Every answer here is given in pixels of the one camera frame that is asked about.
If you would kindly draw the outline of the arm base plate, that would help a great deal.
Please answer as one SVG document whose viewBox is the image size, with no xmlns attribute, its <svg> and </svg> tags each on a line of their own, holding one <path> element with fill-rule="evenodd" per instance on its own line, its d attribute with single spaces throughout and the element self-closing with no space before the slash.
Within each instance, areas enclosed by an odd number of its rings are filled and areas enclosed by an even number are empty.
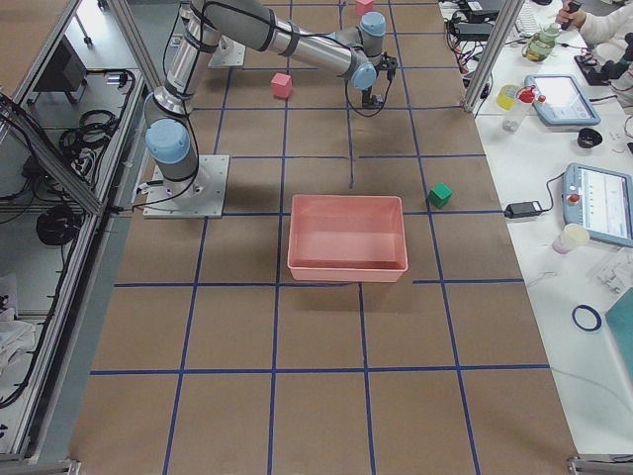
<svg viewBox="0 0 633 475">
<path fill-rule="evenodd" d="M 157 165 L 152 180 L 160 184 L 148 188 L 148 205 L 142 214 L 148 219 L 220 219 L 224 213 L 229 156 L 202 154 L 193 184 L 176 184 L 163 179 Z"/>
<path fill-rule="evenodd" d="M 222 38 L 208 63 L 208 68 L 241 68 L 245 61 L 245 51 L 244 45 Z"/>
</svg>

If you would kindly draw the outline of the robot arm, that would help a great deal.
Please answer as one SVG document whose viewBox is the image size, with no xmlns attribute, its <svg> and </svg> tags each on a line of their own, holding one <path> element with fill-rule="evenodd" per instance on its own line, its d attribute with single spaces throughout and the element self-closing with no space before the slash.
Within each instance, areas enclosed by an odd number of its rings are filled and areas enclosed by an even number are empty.
<svg viewBox="0 0 633 475">
<path fill-rule="evenodd" d="M 258 1 L 193 1 L 189 20 L 162 85 L 144 102 L 145 144 L 162 177 L 164 201 L 178 202 L 201 195 L 207 177 L 190 124 L 190 101 L 213 59 L 242 45 L 327 70 L 362 94 L 366 108 L 381 110 L 372 96 L 381 72 L 394 77 L 398 63 L 383 49 L 385 18 L 362 15 L 353 28 L 329 34 L 312 33 Z"/>
</svg>

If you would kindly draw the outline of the person hand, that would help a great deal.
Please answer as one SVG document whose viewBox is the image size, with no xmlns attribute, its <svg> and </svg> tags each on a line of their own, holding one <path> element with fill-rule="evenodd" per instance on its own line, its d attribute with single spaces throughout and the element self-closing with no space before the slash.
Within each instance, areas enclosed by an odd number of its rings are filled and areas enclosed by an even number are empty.
<svg viewBox="0 0 633 475">
<path fill-rule="evenodd" d="M 557 13 L 555 22 L 561 26 L 563 30 L 570 27 L 580 29 L 587 19 L 587 13 L 573 2 L 566 3 Z"/>
</svg>

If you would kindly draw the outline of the person white sleeve forearm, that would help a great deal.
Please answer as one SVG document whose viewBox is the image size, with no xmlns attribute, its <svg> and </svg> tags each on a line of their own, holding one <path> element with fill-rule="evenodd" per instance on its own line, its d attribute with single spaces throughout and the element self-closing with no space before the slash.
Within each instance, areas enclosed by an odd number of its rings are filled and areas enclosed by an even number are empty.
<svg viewBox="0 0 633 475">
<path fill-rule="evenodd" d="M 583 39 L 592 46 L 612 45 L 626 49 L 627 34 L 632 32 L 632 5 L 625 5 L 606 16 L 586 13 L 580 28 Z"/>
</svg>

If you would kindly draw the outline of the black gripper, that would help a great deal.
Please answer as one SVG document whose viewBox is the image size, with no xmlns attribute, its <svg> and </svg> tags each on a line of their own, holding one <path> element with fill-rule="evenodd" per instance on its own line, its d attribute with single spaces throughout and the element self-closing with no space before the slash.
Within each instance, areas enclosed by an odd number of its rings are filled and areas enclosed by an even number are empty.
<svg viewBox="0 0 633 475">
<path fill-rule="evenodd" d="M 384 102 L 387 101 L 389 97 L 389 93 L 391 91 L 393 81 L 397 74 L 398 67 L 399 67 L 398 60 L 394 56 L 389 55 L 389 54 L 380 55 L 378 61 L 376 63 L 371 64 L 371 71 L 374 72 L 374 78 L 373 78 L 373 81 L 370 83 L 370 85 L 362 90 L 362 96 L 361 96 L 362 108 L 372 107 L 372 97 L 371 97 L 372 95 L 381 95 L 384 98 Z M 376 80 L 380 77 L 382 73 L 385 73 L 386 75 L 387 86 L 386 86 L 385 91 L 382 94 L 375 94 L 373 92 L 373 87 L 374 87 L 374 84 L 376 83 Z"/>
</svg>

